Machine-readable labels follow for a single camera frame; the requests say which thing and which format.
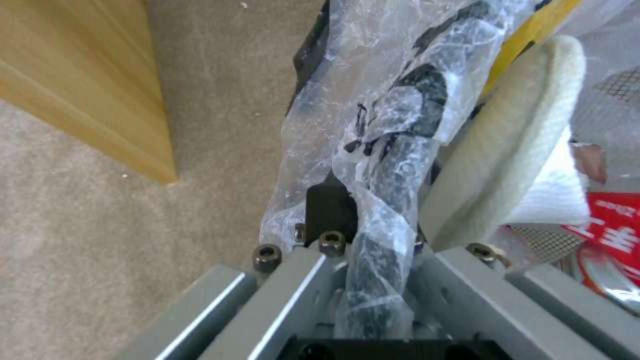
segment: gray metal bar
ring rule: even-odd
[[[216,265],[116,359],[195,359],[255,290],[252,276]]]
[[[456,339],[494,340],[514,359],[607,359],[465,249],[425,260],[409,287]]]
[[[507,280],[613,359],[640,359],[640,321],[553,266]]]
[[[332,275],[324,255],[294,249],[200,358],[275,359],[292,335],[312,334],[333,293]]]

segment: clear plastic bag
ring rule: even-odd
[[[418,190],[536,1],[335,0],[324,61],[292,104],[261,242],[289,250],[305,192],[332,169],[358,207],[336,335],[402,338]]]

